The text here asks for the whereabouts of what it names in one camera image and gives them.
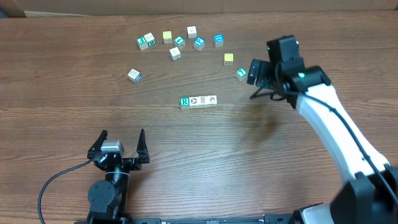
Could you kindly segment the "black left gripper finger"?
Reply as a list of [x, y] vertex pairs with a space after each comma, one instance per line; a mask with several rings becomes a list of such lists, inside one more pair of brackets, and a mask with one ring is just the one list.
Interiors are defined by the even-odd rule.
[[148, 164], [150, 162], [150, 155], [146, 144], [146, 135], [144, 129], [141, 129], [136, 152], [138, 153], [137, 160], [140, 164]]
[[105, 140], [107, 140], [108, 132], [107, 130], [102, 130], [100, 136], [98, 139], [95, 141], [95, 143], [89, 148], [87, 152], [87, 158], [88, 159], [93, 159], [95, 155], [100, 152], [101, 146]]

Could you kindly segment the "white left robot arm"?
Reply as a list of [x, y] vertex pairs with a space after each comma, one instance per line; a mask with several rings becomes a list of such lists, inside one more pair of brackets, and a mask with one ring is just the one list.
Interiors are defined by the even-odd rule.
[[145, 131], [142, 129], [137, 143], [137, 157], [124, 157], [120, 140], [108, 140], [102, 131], [88, 150], [87, 158], [105, 172], [105, 178], [95, 182], [88, 191], [90, 211], [87, 223], [133, 223], [126, 211], [129, 176], [150, 162]]

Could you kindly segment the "soccer ball wooden block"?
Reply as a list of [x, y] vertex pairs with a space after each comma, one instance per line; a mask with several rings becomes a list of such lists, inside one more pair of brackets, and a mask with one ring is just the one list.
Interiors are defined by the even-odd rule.
[[199, 108], [200, 100], [199, 97], [194, 96], [189, 98], [189, 107], [192, 108]]

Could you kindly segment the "white hand picture block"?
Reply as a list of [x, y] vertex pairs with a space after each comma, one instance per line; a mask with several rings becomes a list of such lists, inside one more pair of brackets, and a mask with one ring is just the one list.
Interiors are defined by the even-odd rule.
[[217, 107], [217, 96], [216, 95], [210, 95], [207, 96], [207, 106], [208, 107]]

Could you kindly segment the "green R wooden block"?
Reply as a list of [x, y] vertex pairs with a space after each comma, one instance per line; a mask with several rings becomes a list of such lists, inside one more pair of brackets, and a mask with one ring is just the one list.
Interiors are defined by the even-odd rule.
[[180, 107], [182, 110], [190, 108], [190, 100], [189, 98], [181, 98], [180, 99]]

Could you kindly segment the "white red picture block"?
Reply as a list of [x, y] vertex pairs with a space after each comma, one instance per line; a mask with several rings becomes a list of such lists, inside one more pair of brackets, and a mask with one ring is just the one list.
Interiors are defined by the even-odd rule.
[[198, 97], [198, 107], [206, 108], [208, 106], [208, 97], [207, 96], [199, 96]]

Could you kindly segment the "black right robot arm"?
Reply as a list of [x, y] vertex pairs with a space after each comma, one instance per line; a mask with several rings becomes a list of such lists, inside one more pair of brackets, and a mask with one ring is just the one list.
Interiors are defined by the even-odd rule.
[[397, 169], [363, 136], [319, 67], [254, 59], [247, 83], [298, 110], [334, 160], [343, 184], [329, 203], [294, 211], [291, 223], [397, 223]]

